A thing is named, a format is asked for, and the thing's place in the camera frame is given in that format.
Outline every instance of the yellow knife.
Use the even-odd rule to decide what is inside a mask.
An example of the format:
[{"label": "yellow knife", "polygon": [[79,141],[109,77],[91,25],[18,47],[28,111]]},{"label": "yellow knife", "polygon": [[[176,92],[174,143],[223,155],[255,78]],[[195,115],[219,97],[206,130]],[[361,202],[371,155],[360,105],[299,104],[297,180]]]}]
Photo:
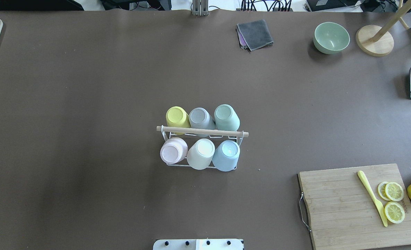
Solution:
[{"label": "yellow knife", "polygon": [[372,187],[370,186],[369,180],[367,180],[366,174],[361,170],[358,171],[358,177],[361,180],[362,184],[366,187],[367,192],[369,193],[370,197],[372,197],[373,202],[375,203],[376,209],[378,209],[379,216],[383,221],[384,226],[387,226],[387,217],[384,214],[384,206],[381,201],[378,201],[375,194],[372,191]]}]

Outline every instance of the wooden cutting board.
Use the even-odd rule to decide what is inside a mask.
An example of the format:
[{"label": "wooden cutting board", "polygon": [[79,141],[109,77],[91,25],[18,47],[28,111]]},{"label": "wooden cutting board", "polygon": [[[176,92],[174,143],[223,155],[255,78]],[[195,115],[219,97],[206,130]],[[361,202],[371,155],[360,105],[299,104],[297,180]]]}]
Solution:
[{"label": "wooden cutting board", "polygon": [[411,245],[411,204],[404,193],[405,209],[400,224],[384,227],[378,211],[357,172],[364,171],[376,197],[378,184],[397,182],[405,191],[396,164],[327,169],[299,173],[304,192],[314,250],[359,250]]}]

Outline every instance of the light blue cup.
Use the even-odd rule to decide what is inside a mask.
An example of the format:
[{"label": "light blue cup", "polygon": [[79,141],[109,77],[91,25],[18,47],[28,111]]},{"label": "light blue cup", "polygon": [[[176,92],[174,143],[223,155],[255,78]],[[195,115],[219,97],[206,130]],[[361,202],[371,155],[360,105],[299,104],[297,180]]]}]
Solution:
[{"label": "light blue cup", "polygon": [[[213,117],[203,108],[195,108],[188,116],[192,128],[201,128],[203,130],[215,130],[216,124]],[[208,134],[197,134],[199,137],[207,137]]]},{"label": "light blue cup", "polygon": [[215,109],[215,123],[219,130],[238,131],[240,120],[232,106],[222,104]]},{"label": "light blue cup", "polygon": [[215,150],[213,155],[213,165],[223,172],[229,172],[238,163],[240,154],[239,145],[230,140],[223,141]]},{"label": "light blue cup", "polygon": [[326,22],[315,29],[313,44],[324,54],[341,52],[349,43],[349,33],[339,24]]}]

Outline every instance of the gray towel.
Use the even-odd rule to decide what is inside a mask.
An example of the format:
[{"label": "gray towel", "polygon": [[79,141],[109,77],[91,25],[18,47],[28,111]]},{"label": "gray towel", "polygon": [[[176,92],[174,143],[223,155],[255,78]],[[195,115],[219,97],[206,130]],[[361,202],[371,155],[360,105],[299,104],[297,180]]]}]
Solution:
[{"label": "gray towel", "polygon": [[236,26],[250,51],[273,44],[273,38],[270,35],[264,19],[245,24],[237,24]]}]

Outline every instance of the yellow cup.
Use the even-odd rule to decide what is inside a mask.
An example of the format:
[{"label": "yellow cup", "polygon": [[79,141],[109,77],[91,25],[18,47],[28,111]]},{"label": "yellow cup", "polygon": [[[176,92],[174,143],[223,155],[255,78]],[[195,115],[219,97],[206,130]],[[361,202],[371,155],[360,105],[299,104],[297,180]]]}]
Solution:
[{"label": "yellow cup", "polygon": [[191,128],[190,121],[188,120],[188,114],[184,109],[178,106],[171,107],[165,114],[167,120],[167,126],[177,128]]}]

